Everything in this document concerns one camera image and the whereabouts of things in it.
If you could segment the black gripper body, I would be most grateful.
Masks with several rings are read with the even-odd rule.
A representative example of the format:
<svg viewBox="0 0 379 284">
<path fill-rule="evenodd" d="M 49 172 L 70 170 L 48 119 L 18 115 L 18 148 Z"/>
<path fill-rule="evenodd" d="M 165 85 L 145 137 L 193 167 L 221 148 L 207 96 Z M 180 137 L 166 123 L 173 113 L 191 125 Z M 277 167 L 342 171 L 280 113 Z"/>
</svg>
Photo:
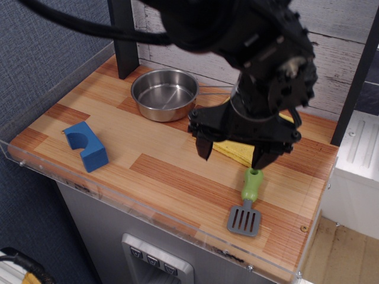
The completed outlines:
<svg viewBox="0 0 379 284">
<path fill-rule="evenodd" d="M 280 115 L 246 118 L 235 110 L 232 100 L 211 107 L 196 108 L 189 115 L 188 132 L 208 142 L 234 141 L 263 153 L 284 154 L 301 140 L 298 126 Z"/>
</svg>

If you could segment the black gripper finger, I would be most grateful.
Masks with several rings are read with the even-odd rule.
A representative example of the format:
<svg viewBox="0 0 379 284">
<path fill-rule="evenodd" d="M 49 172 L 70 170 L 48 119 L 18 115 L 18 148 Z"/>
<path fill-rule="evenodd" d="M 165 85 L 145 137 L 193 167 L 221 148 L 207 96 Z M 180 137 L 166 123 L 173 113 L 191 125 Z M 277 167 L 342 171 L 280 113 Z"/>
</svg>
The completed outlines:
<svg viewBox="0 0 379 284">
<path fill-rule="evenodd" d="M 213 149 L 213 142 L 207 139 L 202 133 L 198 133 L 195 145 L 198 155 L 202 159 L 208 160 Z"/>
<path fill-rule="evenodd" d="M 251 167 L 255 170 L 262 170 L 281 155 L 281 150 L 272 144 L 267 146 L 255 146 L 252 156 Z"/>
</svg>

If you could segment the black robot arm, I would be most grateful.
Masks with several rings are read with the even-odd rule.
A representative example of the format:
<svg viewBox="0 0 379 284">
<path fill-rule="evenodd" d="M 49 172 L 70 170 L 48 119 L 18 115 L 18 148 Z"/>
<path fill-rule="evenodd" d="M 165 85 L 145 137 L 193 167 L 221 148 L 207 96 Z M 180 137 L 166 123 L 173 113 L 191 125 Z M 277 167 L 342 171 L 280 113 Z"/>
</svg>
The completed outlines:
<svg viewBox="0 0 379 284">
<path fill-rule="evenodd" d="M 148 1 L 177 47 L 214 53 L 240 72 L 230 99 L 189 114 L 198 155 L 230 140 L 254 146 L 263 169 L 301 139 L 297 107 L 314 97 L 317 81 L 308 31 L 288 1 Z"/>
</svg>

